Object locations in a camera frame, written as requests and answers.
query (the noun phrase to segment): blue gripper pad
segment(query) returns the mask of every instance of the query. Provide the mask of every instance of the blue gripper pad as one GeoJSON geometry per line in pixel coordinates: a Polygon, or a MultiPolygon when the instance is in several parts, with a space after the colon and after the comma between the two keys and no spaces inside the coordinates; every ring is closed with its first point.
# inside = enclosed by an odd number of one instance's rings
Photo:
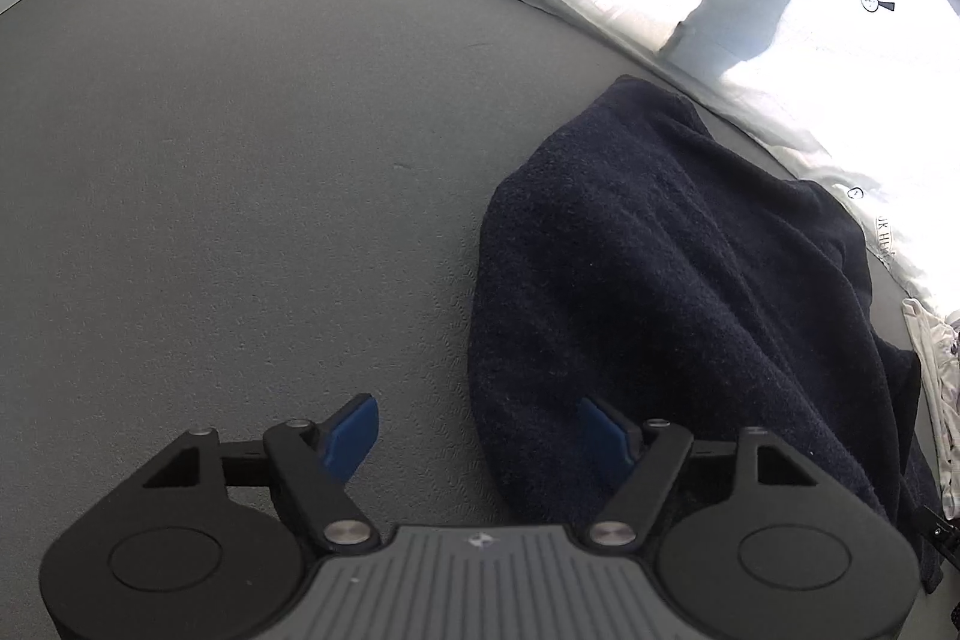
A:
{"type": "Polygon", "coordinates": [[[587,398],[580,400],[578,416],[584,446],[601,480],[608,489],[618,489],[637,465],[627,432],[587,398]]]}
{"type": "Polygon", "coordinates": [[[323,467],[339,482],[346,483],[370,453],[379,432],[379,408],[376,399],[368,396],[326,435],[320,455],[323,467]]]}

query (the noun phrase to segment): gray mat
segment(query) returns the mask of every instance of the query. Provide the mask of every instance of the gray mat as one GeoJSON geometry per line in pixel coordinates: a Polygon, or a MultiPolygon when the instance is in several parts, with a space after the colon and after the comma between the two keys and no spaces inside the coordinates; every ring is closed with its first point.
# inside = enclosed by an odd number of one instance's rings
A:
{"type": "Polygon", "coordinates": [[[0,15],[0,637],[55,636],[43,549],[193,424],[254,437],[371,391],[373,520],[503,518],[464,395],[479,221],[621,73],[642,70],[513,0],[0,15]]]}

